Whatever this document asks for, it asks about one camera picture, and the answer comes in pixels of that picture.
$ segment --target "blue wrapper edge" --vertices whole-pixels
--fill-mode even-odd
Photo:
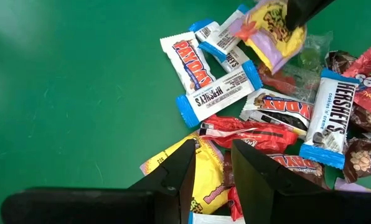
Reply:
[[[225,61],[225,58],[226,58],[226,55],[225,53],[223,53],[222,51],[220,51],[219,49],[217,49],[216,47],[214,47],[212,44],[206,42],[206,41],[203,41],[202,43],[199,44],[198,46],[200,49],[216,56],[220,62],[224,62]]]
[[[249,11],[249,7],[244,4],[240,4],[237,10],[241,11],[243,14],[246,14]]]
[[[263,82],[260,79],[259,73],[255,68],[255,65],[251,60],[247,60],[242,64],[242,68],[245,71],[249,81],[252,83],[255,90],[263,87]]]
[[[317,146],[310,146],[308,144],[302,144],[299,156],[312,161],[321,162],[338,169],[343,169],[345,164],[345,155]]]
[[[360,84],[360,80],[356,79],[356,78],[347,78],[347,77],[343,77],[341,74],[338,74],[336,72],[333,72],[327,68],[323,69],[322,72],[321,72],[321,78],[330,78],[330,79],[333,79],[333,80],[338,80],[338,81],[342,81],[342,82],[349,82],[349,83],[356,83],[356,84]]]
[[[188,30],[191,31],[191,32],[197,32],[198,30],[204,28],[205,26],[207,26],[211,23],[213,23],[212,19],[204,19],[204,20],[201,20],[201,21],[198,21],[198,22],[195,22],[194,24],[192,24],[190,26],[190,28],[188,28]]]
[[[176,105],[181,116],[183,117],[185,124],[189,128],[195,127],[199,124],[197,115],[194,113],[194,110],[192,109],[191,104],[185,95],[181,95],[176,98]]]

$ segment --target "yellow candy wrapper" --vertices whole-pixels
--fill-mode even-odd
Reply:
[[[296,55],[306,40],[306,26],[294,31],[286,27],[286,3],[285,0],[261,0],[230,27],[234,36],[244,40],[272,73]]]
[[[190,210],[209,215],[227,203],[228,189],[223,185],[222,153],[210,141],[199,138],[197,132],[148,159],[140,169],[148,175],[188,139],[196,141],[195,182]]]

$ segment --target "black machine part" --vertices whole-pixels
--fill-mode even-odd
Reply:
[[[335,0],[288,0],[286,10],[286,27],[295,30],[305,25],[318,12]]]
[[[242,140],[232,164],[247,224],[371,223],[371,193],[326,190]]]
[[[5,199],[1,216],[6,224],[187,224],[194,179],[190,139],[128,189],[27,189]]]

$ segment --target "candy wrapper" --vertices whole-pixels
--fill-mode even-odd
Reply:
[[[230,27],[234,36],[250,46],[273,73],[296,55],[306,40],[307,28],[289,31],[285,16],[286,1],[262,0]]]
[[[324,189],[329,189],[325,182],[325,175],[324,175],[324,168],[320,163],[310,161],[308,159],[303,159],[300,156],[290,156],[284,154],[271,154],[267,155],[274,159],[275,161],[279,162],[281,165],[285,166],[289,170],[293,171],[294,173],[304,177],[307,180],[321,186]],[[231,164],[231,158],[229,161],[225,161],[224,163]],[[237,190],[235,187],[232,187],[228,192],[228,204],[231,210],[231,217],[233,220],[236,220],[242,217],[242,209],[240,206],[240,199],[238,198]]]
[[[371,133],[371,113],[361,106],[353,106],[353,113],[350,120],[357,126]]]
[[[341,50],[331,51],[325,58],[328,69],[339,74],[343,74],[355,60],[356,57]]]
[[[343,169],[343,143],[359,83],[357,79],[342,77],[328,69],[322,71],[313,117],[300,156]]]
[[[161,45],[176,69],[187,94],[215,81],[193,32],[162,38]]]
[[[349,141],[343,173],[348,183],[371,175],[371,139],[353,138]]]
[[[232,187],[228,191],[228,206],[230,207],[231,218],[234,222],[243,217],[240,198],[235,187]]]
[[[248,95],[240,118],[245,121],[284,124],[290,131],[304,139],[310,125],[312,110],[313,105],[309,103],[261,88]]]
[[[363,187],[361,185],[351,183],[348,184],[344,179],[337,178],[335,181],[335,190],[342,190],[342,191],[351,191],[351,192],[367,192],[371,193],[371,189],[368,189],[366,187]]]
[[[296,143],[298,135],[284,126],[254,121],[240,121],[232,117],[216,115],[201,124],[199,135],[219,146],[231,148],[234,139],[241,139],[264,153],[282,153],[288,145]]]
[[[227,202],[228,190],[223,186],[223,155],[210,141],[192,133],[147,160],[140,169],[144,175],[149,174],[188,139],[195,140],[196,148],[195,181],[190,210],[194,213],[211,214]]]
[[[265,85],[272,86],[285,95],[314,103],[320,83],[319,75],[303,68],[286,64],[274,75],[261,63],[258,73]]]
[[[190,213],[188,224],[245,224],[243,218],[233,222],[231,217],[225,215],[204,215]]]
[[[224,62],[227,54],[241,41],[230,32],[230,25],[243,17],[249,8],[241,4],[237,10],[216,30],[200,43],[199,48],[216,56],[219,62]]]
[[[354,77],[361,81],[356,91],[354,103],[356,107],[352,121],[361,128],[371,132],[371,48],[360,56],[343,73],[345,77]]]
[[[190,31],[195,32],[199,41],[204,42],[206,38],[212,33],[213,30],[218,30],[220,26],[217,22],[211,19],[205,19],[192,24],[189,28]],[[218,57],[214,58],[220,63],[227,73],[230,73],[249,60],[248,56],[243,51],[234,46],[232,50],[226,55],[224,62],[221,62]]]
[[[189,128],[263,86],[251,60],[216,82],[191,95],[176,98],[180,114]]]

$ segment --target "green table surface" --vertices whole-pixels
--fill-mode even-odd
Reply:
[[[0,204],[28,187],[140,179],[140,164],[193,131],[176,108],[184,89],[159,38],[207,17],[221,23],[242,2],[253,5],[0,0]],[[308,24],[310,34],[330,30],[332,50],[360,55],[371,46],[371,1],[336,0]],[[219,114],[238,116],[244,102]],[[359,183],[371,188],[371,177]]]

